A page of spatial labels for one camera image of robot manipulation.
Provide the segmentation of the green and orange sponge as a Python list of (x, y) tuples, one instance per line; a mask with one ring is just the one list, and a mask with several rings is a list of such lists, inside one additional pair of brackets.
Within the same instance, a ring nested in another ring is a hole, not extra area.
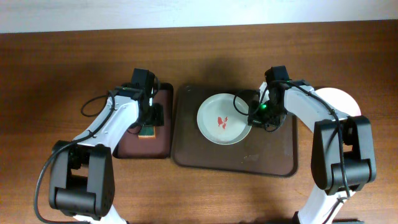
[(139, 133), (139, 139), (152, 139), (156, 137), (155, 127), (154, 126), (143, 126)]

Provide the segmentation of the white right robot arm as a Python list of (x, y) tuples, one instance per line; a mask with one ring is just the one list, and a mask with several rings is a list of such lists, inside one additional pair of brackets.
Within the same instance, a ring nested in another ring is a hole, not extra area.
[(305, 205), (292, 223), (332, 223), (342, 206), (376, 178), (371, 123), (335, 108), (305, 81), (263, 82), (259, 103), (251, 114), (272, 118), (292, 113), (313, 133), (311, 172), (315, 182)]

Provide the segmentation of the pink plate with red stain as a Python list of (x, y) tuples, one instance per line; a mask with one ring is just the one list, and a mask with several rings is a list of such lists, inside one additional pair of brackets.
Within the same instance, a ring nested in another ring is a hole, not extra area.
[(361, 110), (356, 100), (343, 90), (337, 88), (320, 88), (315, 93), (341, 112), (350, 116), (361, 115)]

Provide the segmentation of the pale green stained plate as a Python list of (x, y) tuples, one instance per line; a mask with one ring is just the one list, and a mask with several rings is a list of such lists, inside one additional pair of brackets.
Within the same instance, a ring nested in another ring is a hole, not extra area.
[(249, 106), (230, 93), (219, 93), (207, 98), (199, 107), (197, 125), (202, 135), (219, 145), (242, 141), (251, 131), (248, 117), (243, 115)]

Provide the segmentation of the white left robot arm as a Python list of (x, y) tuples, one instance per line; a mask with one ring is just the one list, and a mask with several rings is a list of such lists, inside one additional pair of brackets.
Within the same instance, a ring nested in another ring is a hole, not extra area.
[(118, 86), (106, 94), (95, 120), (72, 141), (58, 141), (50, 170), (49, 205), (75, 223), (125, 223), (116, 211), (113, 152), (124, 133), (159, 120), (152, 87)]

